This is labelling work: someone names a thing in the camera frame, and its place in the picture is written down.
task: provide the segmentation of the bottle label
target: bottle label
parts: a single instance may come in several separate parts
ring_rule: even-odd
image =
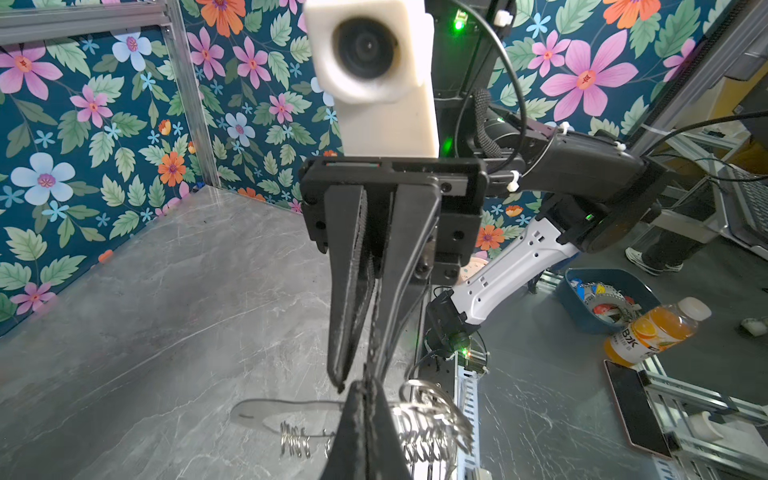
[[[622,359],[634,365],[682,341],[667,335],[653,320],[644,317],[615,333],[611,346]]]

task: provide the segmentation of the blue plastic bin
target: blue plastic bin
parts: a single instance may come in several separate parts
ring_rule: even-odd
[[[641,312],[646,313],[659,306],[661,302],[650,291],[645,283],[635,275],[619,269],[608,268],[571,268],[565,271],[565,280],[560,282],[554,291],[558,300],[568,311],[568,314],[576,322],[576,327],[584,333],[611,334],[618,332],[623,326],[609,323],[594,315],[581,301],[571,280],[578,278],[584,283],[605,283],[620,290],[624,295],[631,296],[635,303],[642,307]]]

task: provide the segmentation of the orange juice bottle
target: orange juice bottle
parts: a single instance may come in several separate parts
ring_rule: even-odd
[[[605,353],[612,362],[633,366],[692,336],[699,329],[699,322],[710,315],[709,307],[692,296],[677,304],[657,306],[608,337]]]

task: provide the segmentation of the smartphone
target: smartphone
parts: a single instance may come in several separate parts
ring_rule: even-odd
[[[605,370],[611,380],[611,390],[630,445],[672,459],[637,371],[608,360],[605,360]]]

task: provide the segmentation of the light blue flower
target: light blue flower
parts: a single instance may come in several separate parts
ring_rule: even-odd
[[[540,13],[537,13],[532,18],[533,25],[529,25],[528,28],[525,29],[525,31],[532,31],[531,36],[533,38],[536,38],[539,33],[547,33],[548,28],[544,25],[552,20],[552,17],[550,15],[547,15],[546,17],[542,18]]]
[[[524,214],[520,214],[520,217],[517,217],[515,221],[520,224],[520,226],[528,225],[531,220],[533,220],[533,216],[526,217]]]
[[[224,86],[219,85],[219,82],[214,79],[214,82],[210,84],[210,89],[214,91],[214,94],[221,95],[221,92],[224,91]]]
[[[107,212],[102,213],[101,215],[98,215],[96,217],[96,220],[98,220],[97,227],[104,227],[109,220],[112,220],[110,217],[107,217]]]
[[[294,78],[298,78],[299,75],[301,75],[301,70],[299,69],[299,64],[297,64],[297,63],[290,64],[290,73],[293,75]]]
[[[16,204],[24,203],[24,201],[21,198],[19,198],[21,195],[24,194],[23,190],[13,191],[13,189],[10,186],[5,185],[2,188],[2,191],[5,192],[5,195],[0,195],[0,202],[5,200],[5,208],[11,208],[11,205],[13,205],[14,203]]]
[[[146,74],[140,76],[142,81],[141,90],[147,90],[149,88],[149,91],[152,91],[152,85],[157,83],[154,78],[152,78],[152,72],[148,71]]]
[[[104,126],[104,131],[107,132],[107,136],[111,137],[112,140],[117,140],[118,139],[118,135],[123,133],[123,131],[118,128],[117,124],[112,124],[111,127],[105,125]]]
[[[64,214],[64,212],[69,210],[69,205],[61,205],[59,207],[58,206],[58,202],[56,200],[51,200],[51,203],[49,203],[49,205],[51,206],[50,210],[43,210],[42,211],[43,215],[46,215],[46,216],[50,215],[51,216],[51,218],[48,219],[49,222],[53,223],[59,217],[61,217],[62,219],[63,218],[67,218],[67,216]]]
[[[49,131],[47,134],[44,134],[42,130],[38,130],[35,132],[39,138],[35,138],[35,144],[39,145],[42,144],[43,148],[48,148],[48,144],[55,144],[56,140],[51,140],[51,137],[53,137],[53,132]]]
[[[82,44],[83,51],[89,51],[91,55],[96,53],[94,51],[96,48],[99,48],[99,46],[94,43],[94,38],[92,35],[85,37],[84,40],[80,40],[80,43]]]
[[[335,110],[331,110],[330,108],[326,108],[326,116],[323,117],[323,120],[327,120],[327,121],[329,121],[331,123],[333,123],[335,121],[338,121],[336,119],[336,111]]]

